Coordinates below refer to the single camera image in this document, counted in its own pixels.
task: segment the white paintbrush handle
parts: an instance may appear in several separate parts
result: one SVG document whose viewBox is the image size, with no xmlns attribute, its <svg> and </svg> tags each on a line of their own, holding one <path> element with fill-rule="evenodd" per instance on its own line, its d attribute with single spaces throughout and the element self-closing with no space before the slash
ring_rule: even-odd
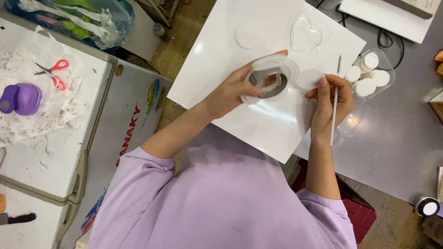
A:
<svg viewBox="0 0 443 249">
<path fill-rule="evenodd" d="M 338 98 L 338 88 L 335 87 L 334 110 L 332 112 L 331 146 L 332 146 L 332 141 L 334 140 L 334 124 L 335 124 L 335 113 L 337 112 L 337 98 Z"/>
</svg>

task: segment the knife handle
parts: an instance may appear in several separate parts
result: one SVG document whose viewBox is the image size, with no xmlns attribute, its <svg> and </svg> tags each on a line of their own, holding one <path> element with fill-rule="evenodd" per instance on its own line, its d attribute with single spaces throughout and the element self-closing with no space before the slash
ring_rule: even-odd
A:
<svg viewBox="0 0 443 249">
<path fill-rule="evenodd" d="M 8 218 L 8 224 L 15 224 L 15 223 L 25 223 L 25 222 L 31 222 L 35 220 L 36 215 L 34 213 L 20 215 L 17 217 L 9 217 Z"/>
</svg>

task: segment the fingernail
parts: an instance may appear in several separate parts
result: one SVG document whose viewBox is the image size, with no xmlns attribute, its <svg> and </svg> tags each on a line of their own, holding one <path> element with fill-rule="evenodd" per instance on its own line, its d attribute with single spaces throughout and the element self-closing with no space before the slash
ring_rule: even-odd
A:
<svg viewBox="0 0 443 249">
<path fill-rule="evenodd" d="M 328 84 L 328 82 L 326 81 L 326 78 L 321 78 L 320 79 L 320 86 L 321 87 L 324 87 L 324 86 L 326 86 Z"/>
<path fill-rule="evenodd" d="M 260 87 L 254 87 L 254 93 L 256 95 L 260 95 L 261 94 L 261 88 Z"/>
</svg>

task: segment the purple hole punch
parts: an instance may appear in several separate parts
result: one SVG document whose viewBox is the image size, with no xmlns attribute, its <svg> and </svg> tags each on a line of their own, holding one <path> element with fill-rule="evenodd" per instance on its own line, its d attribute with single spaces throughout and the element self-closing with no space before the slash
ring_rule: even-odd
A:
<svg viewBox="0 0 443 249">
<path fill-rule="evenodd" d="M 42 101 L 42 91 L 31 83 L 18 83 L 7 86 L 0 98 L 0 112 L 15 111 L 21 116 L 35 114 Z"/>
</svg>

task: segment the shredded paper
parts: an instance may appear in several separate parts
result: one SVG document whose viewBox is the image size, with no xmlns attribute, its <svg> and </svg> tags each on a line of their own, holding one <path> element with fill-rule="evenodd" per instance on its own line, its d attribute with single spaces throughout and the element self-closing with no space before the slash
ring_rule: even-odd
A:
<svg viewBox="0 0 443 249">
<path fill-rule="evenodd" d="M 52 37 L 50 39 L 55 44 L 58 43 Z M 67 55 L 64 45 L 60 43 L 58 45 L 62 49 L 62 54 Z M 69 56 L 72 58 L 72 64 L 75 65 L 75 56 L 72 54 Z M 0 148 L 19 142 L 33 147 L 45 139 L 44 134 L 60 128 L 72 128 L 72 120 L 87 108 L 85 102 L 80 101 L 76 96 L 83 76 L 76 74 L 71 65 L 68 68 L 57 70 L 57 74 L 53 73 L 64 81 L 65 90 L 59 90 L 54 86 L 50 74 L 34 75 L 36 72 L 42 71 L 35 62 L 46 68 L 51 68 L 57 60 L 52 60 L 51 57 L 36 56 L 35 53 L 21 48 L 17 49 L 14 54 L 0 52 L 0 96 L 6 86 L 21 82 L 32 83 L 42 91 L 42 101 L 36 114 L 21 116 L 15 112 L 0 113 Z"/>
</svg>

